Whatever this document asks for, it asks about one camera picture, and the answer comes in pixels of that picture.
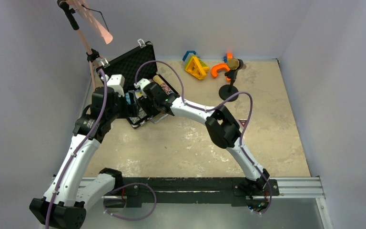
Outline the black poker chip case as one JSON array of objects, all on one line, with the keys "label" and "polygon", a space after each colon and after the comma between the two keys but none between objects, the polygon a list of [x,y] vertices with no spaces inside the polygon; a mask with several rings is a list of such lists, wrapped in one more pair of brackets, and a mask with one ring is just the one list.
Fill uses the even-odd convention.
[{"label": "black poker chip case", "polygon": [[[160,75],[160,73],[158,73],[157,63],[154,62],[154,60],[156,60],[156,57],[153,48],[153,43],[150,41],[145,42],[142,39],[139,39],[138,43],[139,46],[109,61],[109,66],[104,68],[104,72],[108,76],[114,74],[121,74],[124,76],[125,78],[125,83],[123,86],[124,92],[125,93],[134,92],[137,104],[138,99],[143,96],[141,90],[136,89],[134,87],[135,74],[138,71],[139,67],[145,62],[152,61],[152,63],[146,64],[144,67],[141,68],[141,70],[139,70],[139,74],[137,76],[138,81],[141,80],[142,78],[145,78],[153,82],[153,77],[155,75]],[[178,92],[167,81],[166,83],[175,91],[176,94],[178,94]],[[153,120],[155,116],[156,115],[148,115],[148,119],[146,120],[146,122]],[[131,125],[130,122],[129,124],[131,125],[132,128],[136,129],[145,124],[146,122],[143,122],[140,125]]]}]

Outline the light blue chip stack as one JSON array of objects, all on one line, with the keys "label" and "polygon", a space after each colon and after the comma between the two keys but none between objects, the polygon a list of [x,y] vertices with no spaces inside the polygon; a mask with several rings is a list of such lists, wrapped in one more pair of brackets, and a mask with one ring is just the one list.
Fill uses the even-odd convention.
[{"label": "light blue chip stack", "polygon": [[131,99],[130,99],[130,96],[128,93],[125,94],[125,99],[126,99],[127,104],[131,104]]}]

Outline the green 20 chip stack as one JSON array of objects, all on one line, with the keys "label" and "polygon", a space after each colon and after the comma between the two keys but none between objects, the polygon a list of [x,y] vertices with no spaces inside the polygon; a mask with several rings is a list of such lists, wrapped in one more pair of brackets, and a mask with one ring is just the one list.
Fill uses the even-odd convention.
[{"label": "green 20 chip stack", "polygon": [[139,108],[137,116],[129,117],[127,120],[131,125],[140,125],[141,123],[146,122],[147,119],[147,113],[142,108]]}]

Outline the red triangular button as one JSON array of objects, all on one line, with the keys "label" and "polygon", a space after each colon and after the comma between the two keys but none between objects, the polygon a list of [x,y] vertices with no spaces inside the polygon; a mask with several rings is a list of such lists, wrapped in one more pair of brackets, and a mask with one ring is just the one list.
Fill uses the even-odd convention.
[{"label": "red triangular button", "polygon": [[247,120],[246,119],[238,119],[238,123],[242,126],[245,127]]}]

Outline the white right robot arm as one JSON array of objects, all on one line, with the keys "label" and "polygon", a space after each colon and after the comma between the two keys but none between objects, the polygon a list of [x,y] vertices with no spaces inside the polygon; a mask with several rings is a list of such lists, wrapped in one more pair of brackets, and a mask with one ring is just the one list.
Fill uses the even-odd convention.
[{"label": "white right robot arm", "polygon": [[267,188],[269,175],[246,146],[241,127],[228,108],[221,103],[216,107],[200,105],[186,100],[183,95],[166,94],[162,87],[142,79],[134,83],[155,108],[165,114],[181,116],[203,124],[211,141],[219,148],[226,149],[242,169],[250,191],[260,194]]}]

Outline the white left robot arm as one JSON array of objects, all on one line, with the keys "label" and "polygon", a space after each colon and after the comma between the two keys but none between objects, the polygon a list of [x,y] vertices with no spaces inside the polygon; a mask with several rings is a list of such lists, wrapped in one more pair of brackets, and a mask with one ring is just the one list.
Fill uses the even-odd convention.
[{"label": "white left robot arm", "polygon": [[102,169],[87,186],[80,188],[92,156],[100,147],[111,123],[137,114],[136,106],[125,99],[118,86],[98,87],[76,120],[71,144],[58,173],[41,198],[29,206],[32,214],[47,229],[79,229],[88,210],[106,193],[118,195],[123,189],[122,173]]}]

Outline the yellow red blue chip row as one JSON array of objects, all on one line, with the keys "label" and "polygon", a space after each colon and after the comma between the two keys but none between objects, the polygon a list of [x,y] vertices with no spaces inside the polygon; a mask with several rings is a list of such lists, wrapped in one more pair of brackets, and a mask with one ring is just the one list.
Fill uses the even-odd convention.
[{"label": "yellow red blue chip row", "polygon": [[159,84],[160,87],[163,89],[163,91],[166,93],[166,94],[173,94],[174,93],[174,90],[166,83],[166,81],[164,81],[160,75],[155,75],[152,80]]}]

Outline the yellow triangular toy block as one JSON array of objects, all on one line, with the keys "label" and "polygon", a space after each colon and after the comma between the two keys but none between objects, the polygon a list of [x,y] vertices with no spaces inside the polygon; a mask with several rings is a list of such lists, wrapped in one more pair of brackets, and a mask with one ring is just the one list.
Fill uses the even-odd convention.
[{"label": "yellow triangular toy block", "polygon": [[185,60],[184,70],[196,79],[203,80],[206,78],[210,67],[196,55],[192,55]]}]

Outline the blue angled toy piece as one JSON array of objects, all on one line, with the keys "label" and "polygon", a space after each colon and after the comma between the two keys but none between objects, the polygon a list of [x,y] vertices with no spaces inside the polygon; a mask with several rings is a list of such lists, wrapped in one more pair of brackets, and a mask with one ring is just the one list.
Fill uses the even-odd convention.
[{"label": "blue angled toy piece", "polygon": [[193,55],[196,55],[196,51],[194,51],[194,50],[188,50],[185,54],[184,54],[184,56],[183,56],[183,58],[182,58],[182,61],[183,62],[185,62],[186,60],[188,60],[191,56],[193,56]]}]

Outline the orange curved toy track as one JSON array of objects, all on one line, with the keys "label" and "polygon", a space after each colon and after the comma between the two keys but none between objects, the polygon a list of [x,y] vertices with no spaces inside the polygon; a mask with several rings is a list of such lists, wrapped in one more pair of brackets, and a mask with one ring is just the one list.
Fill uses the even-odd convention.
[{"label": "orange curved toy track", "polygon": [[228,72],[230,68],[226,63],[219,63],[211,68],[211,76],[216,78],[220,72]]}]

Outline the blue orange toy blocks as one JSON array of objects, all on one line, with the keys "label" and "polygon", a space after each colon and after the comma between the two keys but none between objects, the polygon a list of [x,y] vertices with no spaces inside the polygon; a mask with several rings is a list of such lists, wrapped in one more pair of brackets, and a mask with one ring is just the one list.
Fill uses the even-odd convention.
[{"label": "blue orange toy blocks", "polygon": [[228,60],[229,59],[232,59],[233,58],[233,54],[231,53],[231,52],[227,52],[226,54],[225,54],[225,56],[223,57],[223,61],[225,62],[225,63],[227,63],[228,62]]}]

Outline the brown wooden microphone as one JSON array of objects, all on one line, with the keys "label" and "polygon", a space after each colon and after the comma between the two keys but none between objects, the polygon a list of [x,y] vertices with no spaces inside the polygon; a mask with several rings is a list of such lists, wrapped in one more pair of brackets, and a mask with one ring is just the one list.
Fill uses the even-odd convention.
[{"label": "brown wooden microphone", "polygon": [[230,70],[244,70],[247,68],[243,60],[236,58],[228,59],[226,64]]}]

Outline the pink tripod stand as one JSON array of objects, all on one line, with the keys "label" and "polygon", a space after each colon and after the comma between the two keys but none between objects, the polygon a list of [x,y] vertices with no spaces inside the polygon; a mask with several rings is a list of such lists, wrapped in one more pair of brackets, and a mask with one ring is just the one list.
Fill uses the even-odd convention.
[{"label": "pink tripod stand", "polygon": [[79,14],[90,25],[90,27],[103,38],[104,42],[109,44],[113,41],[113,36],[110,34],[107,23],[102,25],[93,15],[94,12],[99,13],[101,16],[103,13],[99,10],[94,10],[89,7],[87,1],[85,0],[58,0],[57,5],[64,12],[72,29],[76,31],[86,50],[87,62],[90,68],[91,84],[92,88],[95,89],[97,84],[94,70],[99,67],[107,67],[109,64],[106,58],[100,55],[97,50],[93,49],[89,45],[74,17],[74,14]]}]

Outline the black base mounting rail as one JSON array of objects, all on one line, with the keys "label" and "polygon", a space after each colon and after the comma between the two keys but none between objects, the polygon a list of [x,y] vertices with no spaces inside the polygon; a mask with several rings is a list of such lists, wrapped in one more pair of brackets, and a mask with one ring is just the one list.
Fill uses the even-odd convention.
[{"label": "black base mounting rail", "polygon": [[229,204],[263,211],[273,198],[322,198],[321,181],[316,177],[272,178],[263,189],[251,186],[242,177],[126,177],[101,173],[76,183],[72,210],[88,210],[101,198],[121,196],[128,208],[143,203]]}]

